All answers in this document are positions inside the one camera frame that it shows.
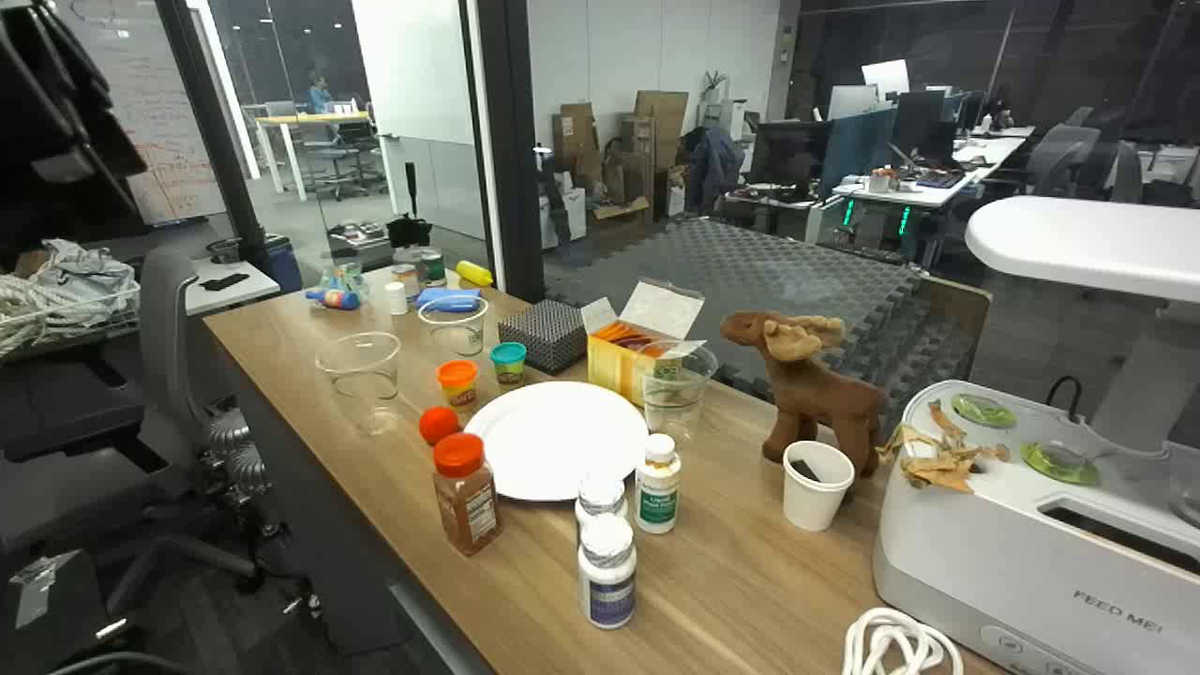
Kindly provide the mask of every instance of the white cord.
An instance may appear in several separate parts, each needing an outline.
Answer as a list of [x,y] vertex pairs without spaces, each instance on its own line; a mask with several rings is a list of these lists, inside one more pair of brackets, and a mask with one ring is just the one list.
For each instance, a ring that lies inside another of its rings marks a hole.
[[846,628],[839,675],[920,675],[946,660],[950,675],[964,675],[964,658],[941,631],[894,609],[870,609]]

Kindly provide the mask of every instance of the clothing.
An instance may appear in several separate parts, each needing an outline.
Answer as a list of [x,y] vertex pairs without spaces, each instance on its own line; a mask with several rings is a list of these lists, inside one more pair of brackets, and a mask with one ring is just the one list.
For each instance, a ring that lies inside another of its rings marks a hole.
[[312,113],[331,113],[335,108],[331,85],[306,85],[306,108]]
[[712,214],[721,193],[737,183],[737,151],[724,128],[689,131],[687,153],[687,209]]

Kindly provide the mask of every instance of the wooden countertop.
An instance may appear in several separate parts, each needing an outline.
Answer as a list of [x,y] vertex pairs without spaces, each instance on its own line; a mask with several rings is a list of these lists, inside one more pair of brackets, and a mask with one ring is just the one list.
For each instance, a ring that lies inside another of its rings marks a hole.
[[[505,311],[520,303],[490,296],[490,339]],[[501,533],[472,559],[447,540],[416,435],[420,410],[444,400],[439,358],[416,314],[387,319],[382,288],[347,314],[291,294],[205,328],[495,671],[839,671],[845,631],[881,604],[870,548],[884,479],[857,485],[830,533],[790,528],[781,468],[759,453],[771,410],[737,391],[709,391],[684,446],[677,528],[637,533],[637,610],[605,633],[582,610],[570,506],[501,501]],[[405,340],[410,425],[360,439],[312,358],[380,328]]]

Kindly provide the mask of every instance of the wooden reindeer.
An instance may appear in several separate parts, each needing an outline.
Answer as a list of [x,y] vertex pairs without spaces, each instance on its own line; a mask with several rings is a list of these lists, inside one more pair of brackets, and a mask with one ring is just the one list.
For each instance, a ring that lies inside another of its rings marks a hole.
[[721,334],[735,345],[755,345],[765,361],[777,396],[777,426],[762,444],[767,463],[781,463],[795,439],[816,439],[830,425],[837,446],[856,463],[857,476],[874,474],[874,439],[884,394],[821,368],[821,353],[839,340],[839,319],[825,314],[726,314]]

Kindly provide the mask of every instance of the white plate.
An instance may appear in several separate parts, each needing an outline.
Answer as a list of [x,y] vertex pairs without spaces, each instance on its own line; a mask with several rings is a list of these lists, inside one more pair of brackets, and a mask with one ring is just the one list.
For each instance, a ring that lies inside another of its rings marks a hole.
[[629,476],[645,456],[641,411],[590,384],[501,394],[466,431],[482,439],[495,491],[520,501],[579,500],[584,476]]

